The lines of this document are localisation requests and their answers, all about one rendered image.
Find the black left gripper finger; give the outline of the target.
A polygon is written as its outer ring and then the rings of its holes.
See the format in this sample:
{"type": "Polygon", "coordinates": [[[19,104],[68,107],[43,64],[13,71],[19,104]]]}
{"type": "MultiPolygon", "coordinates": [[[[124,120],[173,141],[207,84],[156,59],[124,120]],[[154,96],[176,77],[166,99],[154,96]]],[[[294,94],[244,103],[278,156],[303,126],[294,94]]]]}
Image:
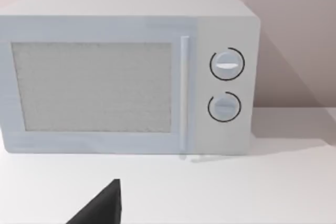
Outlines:
{"type": "Polygon", "coordinates": [[[121,181],[114,179],[66,224],[121,224],[121,181]]]}

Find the pale blue microwave door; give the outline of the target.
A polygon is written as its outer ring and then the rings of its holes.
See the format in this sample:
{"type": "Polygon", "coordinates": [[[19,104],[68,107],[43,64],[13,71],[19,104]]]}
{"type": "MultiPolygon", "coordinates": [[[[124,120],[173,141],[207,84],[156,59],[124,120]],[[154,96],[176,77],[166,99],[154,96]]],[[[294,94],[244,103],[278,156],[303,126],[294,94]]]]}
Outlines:
{"type": "Polygon", "coordinates": [[[179,154],[180,44],[166,16],[0,15],[0,128],[10,153],[179,154]]]}

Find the small pale microwave knob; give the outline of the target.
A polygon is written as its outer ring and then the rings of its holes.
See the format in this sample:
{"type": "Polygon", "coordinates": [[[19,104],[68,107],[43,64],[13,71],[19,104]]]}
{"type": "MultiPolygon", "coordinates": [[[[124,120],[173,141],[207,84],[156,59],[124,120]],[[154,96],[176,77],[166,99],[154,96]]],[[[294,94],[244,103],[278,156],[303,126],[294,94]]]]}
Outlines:
{"type": "Polygon", "coordinates": [[[239,97],[229,91],[212,96],[208,102],[209,116],[220,123],[228,123],[236,119],[241,113],[242,102],[239,97]]]}

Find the large pale microwave knob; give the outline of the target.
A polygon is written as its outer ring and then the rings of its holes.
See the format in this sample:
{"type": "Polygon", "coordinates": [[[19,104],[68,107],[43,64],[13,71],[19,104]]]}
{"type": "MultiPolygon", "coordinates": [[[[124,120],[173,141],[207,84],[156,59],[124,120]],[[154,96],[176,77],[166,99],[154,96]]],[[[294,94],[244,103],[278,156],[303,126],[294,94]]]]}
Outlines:
{"type": "Polygon", "coordinates": [[[239,50],[229,47],[211,56],[209,69],[216,79],[232,81],[243,73],[245,58],[239,50]]]}

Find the pale microwave oven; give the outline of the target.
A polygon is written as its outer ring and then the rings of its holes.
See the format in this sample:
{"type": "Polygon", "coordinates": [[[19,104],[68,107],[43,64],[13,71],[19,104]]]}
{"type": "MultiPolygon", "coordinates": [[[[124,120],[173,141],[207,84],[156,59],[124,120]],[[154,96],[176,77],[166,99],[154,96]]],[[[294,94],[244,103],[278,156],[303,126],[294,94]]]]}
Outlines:
{"type": "Polygon", "coordinates": [[[240,0],[20,0],[0,8],[0,15],[166,16],[195,19],[193,116],[184,154],[241,155],[249,148],[260,36],[259,18],[240,0]],[[216,79],[211,56],[232,47],[245,58],[235,80],[216,79]],[[207,110],[212,96],[229,91],[242,110],[231,122],[213,120],[207,110]]]}

